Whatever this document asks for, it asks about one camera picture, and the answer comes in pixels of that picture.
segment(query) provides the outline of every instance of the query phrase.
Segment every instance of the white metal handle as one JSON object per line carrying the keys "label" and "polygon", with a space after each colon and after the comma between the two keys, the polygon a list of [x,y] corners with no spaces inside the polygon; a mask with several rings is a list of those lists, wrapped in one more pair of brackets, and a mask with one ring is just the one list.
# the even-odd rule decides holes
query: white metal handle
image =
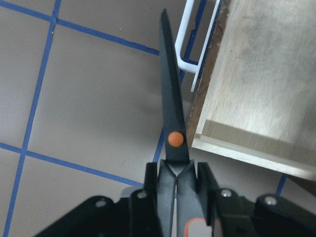
{"label": "white metal handle", "polygon": [[218,10],[218,6],[221,0],[216,0],[215,6],[214,6],[214,10],[213,10],[213,14],[208,26],[208,30],[206,33],[206,37],[205,37],[205,41],[204,41],[204,45],[202,48],[202,52],[201,55],[199,57],[199,61],[198,61],[198,65],[195,64],[191,64],[191,63],[187,63],[185,61],[182,60],[181,56],[180,56],[180,52],[181,52],[181,48],[182,48],[182,44],[184,41],[184,36],[186,34],[187,28],[188,28],[188,24],[189,24],[189,19],[191,16],[191,12],[192,12],[192,8],[193,8],[193,4],[194,4],[195,0],[187,0],[186,5],[184,7],[184,11],[183,11],[183,16],[182,16],[182,20],[180,23],[180,27],[179,27],[179,32],[177,35],[177,39],[175,42],[175,51],[176,51],[176,57],[177,57],[177,63],[178,63],[178,67],[181,68],[182,70],[186,71],[186,72],[190,72],[190,73],[194,73],[194,79],[193,79],[193,83],[192,83],[192,87],[191,87],[191,92],[194,91],[194,88],[196,86],[196,82],[198,79],[198,73],[200,71],[201,65],[202,65],[202,61],[203,61],[203,57],[206,51],[206,46],[207,46],[207,42],[208,39],[210,37],[211,31],[212,31],[212,27],[214,24],[214,20],[215,20],[215,16]]}

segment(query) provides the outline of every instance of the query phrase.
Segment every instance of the wooden panel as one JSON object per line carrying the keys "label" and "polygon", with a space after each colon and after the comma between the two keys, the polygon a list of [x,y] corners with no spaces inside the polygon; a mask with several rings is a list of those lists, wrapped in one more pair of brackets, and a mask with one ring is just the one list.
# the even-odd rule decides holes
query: wooden panel
{"label": "wooden panel", "polygon": [[232,1],[193,147],[316,180],[316,1]]}

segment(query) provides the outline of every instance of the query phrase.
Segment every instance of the blue grout line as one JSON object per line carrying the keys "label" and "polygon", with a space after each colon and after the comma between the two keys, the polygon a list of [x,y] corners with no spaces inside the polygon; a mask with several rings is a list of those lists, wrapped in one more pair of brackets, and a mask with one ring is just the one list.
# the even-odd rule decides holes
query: blue grout line
{"label": "blue grout line", "polygon": [[280,181],[278,183],[277,189],[276,189],[276,195],[280,196],[284,187],[286,181],[286,176],[283,174],[280,178]]}
{"label": "blue grout line", "polygon": [[0,148],[6,149],[11,152],[21,153],[22,149],[18,147],[14,147],[5,143],[0,142]]}
{"label": "blue grout line", "polygon": [[122,45],[127,46],[127,47],[135,48],[137,50],[140,50],[140,51],[143,51],[146,53],[150,53],[153,55],[159,55],[159,51],[156,49],[146,47],[146,46],[139,44],[139,43],[133,43],[133,42],[124,40],[120,37],[112,36],[110,34],[107,34],[107,33],[101,32],[101,31],[97,31],[97,30],[94,30],[94,29],[91,29],[91,28],[88,28],[85,26],[77,25],[77,24],[71,23],[69,21],[58,19],[57,24],[64,26],[64,27],[67,27],[67,28],[70,28],[70,29],[73,29],[73,30],[76,30],[76,31],[80,31],[80,32],[92,35],[92,36],[96,36],[96,37],[99,37],[99,38],[102,38],[102,39],[105,39],[108,41],[122,44]]}
{"label": "blue grout line", "polygon": [[[194,44],[194,41],[195,41],[197,33],[198,33],[198,28],[199,28],[199,25],[200,25],[200,22],[201,22],[201,19],[203,16],[205,6],[206,6],[206,0],[201,0],[200,4],[198,6],[197,15],[196,15],[196,27],[190,33],[190,38],[189,38],[187,48],[186,48],[186,51],[184,53],[184,58],[183,58],[183,60],[190,62],[190,63],[194,63],[194,64],[195,64],[195,62],[190,60],[189,56],[191,54],[193,44]],[[185,72],[183,70],[180,70],[180,72],[179,72],[179,83],[180,84],[182,84],[184,76],[185,76]],[[153,162],[156,162],[156,163],[158,162],[161,151],[162,151],[163,143],[164,143],[164,138],[163,138],[163,129],[162,129],[161,133],[160,133],[159,140],[158,140],[158,144],[156,147],[156,151],[154,154]]]}
{"label": "blue grout line", "polygon": [[100,177],[103,177],[103,178],[107,178],[107,179],[111,179],[111,180],[118,181],[118,182],[121,182],[121,183],[125,183],[125,184],[128,184],[128,185],[132,185],[132,186],[143,185],[142,183],[136,182],[134,180],[126,179],[126,178],[123,178],[123,177],[120,177],[120,176],[117,176],[117,175],[109,174],[109,173],[106,173],[106,172],[103,172],[103,171],[100,171],[100,170],[97,170],[97,169],[92,169],[92,168],[89,168],[89,167],[86,167],[86,166],[83,166],[83,165],[71,163],[71,162],[68,162],[68,161],[61,160],[61,159],[56,159],[56,158],[53,158],[53,157],[44,156],[44,155],[41,155],[41,154],[38,154],[38,153],[35,153],[35,152],[27,151],[26,155],[30,156],[30,157],[33,157],[33,158],[36,158],[36,159],[40,159],[40,160],[44,160],[44,161],[47,161],[47,162],[50,162],[50,163],[54,163],[54,164],[58,164],[58,165],[61,165],[61,166],[64,166],[64,167],[68,167],[68,168],[71,168],[71,169],[83,171],[83,172],[86,172],[86,173],[89,173],[89,174],[94,174],[94,175],[97,175],[97,176],[100,176]]}
{"label": "blue grout line", "polygon": [[11,221],[12,221],[13,211],[14,211],[14,207],[15,207],[15,201],[16,201],[17,193],[18,193],[18,189],[19,189],[19,184],[20,184],[20,180],[21,180],[21,176],[22,176],[25,155],[26,155],[27,147],[29,144],[30,136],[31,136],[33,119],[34,119],[36,107],[37,107],[37,104],[39,101],[41,84],[42,84],[42,80],[43,80],[44,73],[46,70],[46,65],[47,65],[49,52],[50,52],[50,47],[51,47],[51,43],[52,43],[52,39],[53,39],[52,32],[54,31],[54,27],[56,25],[56,19],[58,16],[60,4],[61,4],[61,0],[56,0],[55,5],[54,5],[53,14],[50,18],[51,22],[50,22],[50,26],[49,26],[48,33],[47,33],[47,39],[46,39],[46,43],[45,43],[44,53],[43,53],[42,61],[40,64],[39,75],[38,75],[38,79],[37,79],[37,83],[36,83],[36,87],[35,87],[35,92],[34,92],[34,96],[33,96],[33,101],[32,101],[32,106],[31,106],[31,110],[30,110],[28,123],[26,126],[23,145],[22,145],[22,149],[21,149],[21,155],[20,155],[20,159],[19,159],[19,163],[18,163],[16,175],[15,175],[15,180],[14,180],[14,184],[13,184],[8,214],[6,217],[3,237],[7,237],[9,235],[9,231],[10,231],[10,225],[11,225]]}
{"label": "blue grout line", "polygon": [[38,12],[38,11],[31,10],[31,9],[23,7],[23,6],[15,5],[15,4],[9,3],[7,1],[0,0],[0,6],[14,10],[14,11],[21,12],[21,13],[45,20],[45,21],[52,20],[52,16],[46,15],[46,14]]}

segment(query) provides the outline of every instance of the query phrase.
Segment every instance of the metal bolt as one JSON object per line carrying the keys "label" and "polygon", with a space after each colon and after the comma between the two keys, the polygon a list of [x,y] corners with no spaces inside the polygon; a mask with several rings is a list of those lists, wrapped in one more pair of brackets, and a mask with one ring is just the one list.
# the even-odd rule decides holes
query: metal bolt
{"label": "metal bolt", "polygon": [[266,196],[265,203],[274,206],[277,204],[277,200],[273,196]]}
{"label": "metal bolt", "polygon": [[146,191],[143,190],[143,191],[139,192],[139,193],[137,194],[137,197],[138,197],[138,198],[146,198],[146,197],[147,197]]}
{"label": "metal bolt", "polygon": [[221,195],[225,198],[229,198],[232,196],[232,191],[230,191],[229,189],[223,189]]}
{"label": "metal bolt", "polygon": [[102,207],[102,206],[105,206],[106,204],[107,204],[107,202],[104,199],[101,199],[95,203],[95,206]]}

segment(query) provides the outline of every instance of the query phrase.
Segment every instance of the black blade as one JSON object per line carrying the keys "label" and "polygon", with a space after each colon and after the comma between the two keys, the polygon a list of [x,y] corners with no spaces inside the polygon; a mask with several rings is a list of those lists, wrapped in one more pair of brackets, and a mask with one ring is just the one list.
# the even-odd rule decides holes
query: black blade
{"label": "black blade", "polygon": [[[160,20],[160,68],[163,106],[163,131],[166,149],[166,160],[189,162],[186,128],[183,117],[181,90],[179,85],[178,66],[175,57],[171,28],[166,10]],[[172,132],[180,132],[183,142],[176,145],[168,141]]]}

